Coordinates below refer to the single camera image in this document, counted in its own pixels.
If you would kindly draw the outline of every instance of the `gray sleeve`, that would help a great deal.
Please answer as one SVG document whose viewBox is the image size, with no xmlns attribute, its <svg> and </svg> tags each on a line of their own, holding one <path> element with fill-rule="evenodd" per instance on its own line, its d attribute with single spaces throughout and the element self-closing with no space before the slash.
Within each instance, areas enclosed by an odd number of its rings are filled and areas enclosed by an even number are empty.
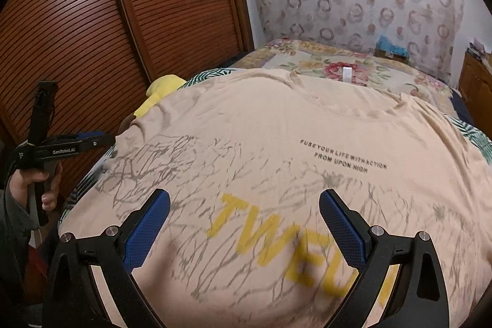
<svg viewBox="0 0 492 328">
<path fill-rule="evenodd" d="M 0 191 L 0 280 L 14 298 L 22 296 L 31 231 L 37 230 L 36 210 L 27 212 L 9 191 Z"/>
</svg>

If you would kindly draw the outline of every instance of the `white tag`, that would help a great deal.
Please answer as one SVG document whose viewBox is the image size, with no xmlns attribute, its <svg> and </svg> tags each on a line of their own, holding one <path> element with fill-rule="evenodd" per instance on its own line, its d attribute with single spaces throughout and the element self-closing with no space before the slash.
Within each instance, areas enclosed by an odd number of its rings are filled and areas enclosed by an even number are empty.
<svg viewBox="0 0 492 328">
<path fill-rule="evenodd" d="M 342 80 L 343 82 L 352 82 L 352 67 L 343 68 Z"/>
</svg>

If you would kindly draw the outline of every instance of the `blue gripper pad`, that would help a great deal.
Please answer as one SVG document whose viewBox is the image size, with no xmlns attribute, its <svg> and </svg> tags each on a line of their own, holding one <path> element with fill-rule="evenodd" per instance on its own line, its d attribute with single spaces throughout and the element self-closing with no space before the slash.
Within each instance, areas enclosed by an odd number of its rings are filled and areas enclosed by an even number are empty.
<svg viewBox="0 0 492 328">
<path fill-rule="evenodd" d="M 79 132 L 77 134 L 77 139 L 78 140 L 83 140 L 85 138 L 90 138 L 91 136 L 100 136 L 104 135 L 104 132 L 102 131 L 94 131 L 94 132 Z"/>
<path fill-rule="evenodd" d="M 319 211 L 347 264 L 359 271 L 366 266 L 363 241 L 328 191 L 319 197 Z"/>
<path fill-rule="evenodd" d="M 123 265 L 128 273 L 141 267 L 161 230 L 171 209 L 169 194 L 161 189 L 161 193 L 153 201 L 149 210 L 129 235 L 125 246 Z"/>
</svg>

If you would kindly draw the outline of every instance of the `yellow cloth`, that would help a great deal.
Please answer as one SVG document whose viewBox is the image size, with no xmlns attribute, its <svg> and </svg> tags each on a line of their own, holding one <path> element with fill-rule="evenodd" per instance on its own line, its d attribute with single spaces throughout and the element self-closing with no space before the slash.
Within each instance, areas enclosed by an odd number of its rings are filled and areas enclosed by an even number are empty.
<svg viewBox="0 0 492 328">
<path fill-rule="evenodd" d="M 171 92 L 176 91 L 184 83 L 186 83 L 184 79 L 179 78 L 174 74 L 169 74 L 168 76 L 156 79 L 147 90 L 147 100 L 134 112 L 134 115 L 137 118 L 142 117 L 152 106 L 159 102 L 159 100 L 164 96 L 169 95 Z"/>
</svg>

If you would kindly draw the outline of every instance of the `floral bedspread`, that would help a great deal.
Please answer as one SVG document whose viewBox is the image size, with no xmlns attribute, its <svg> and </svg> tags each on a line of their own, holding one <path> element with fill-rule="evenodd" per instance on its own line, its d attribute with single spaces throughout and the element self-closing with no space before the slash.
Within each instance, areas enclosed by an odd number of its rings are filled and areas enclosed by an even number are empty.
<svg viewBox="0 0 492 328">
<path fill-rule="evenodd" d="M 338 81 L 342 80 L 343 67 L 352 67 L 352 83 L 355 85 L 417 96 L 443 113 L 457 117 L 450 101 L 452 91 L 441 81 L 401 62 L 316 42 L 275 40 L 231 67 L 295 70 L 306 76 Z"/>
</svg>

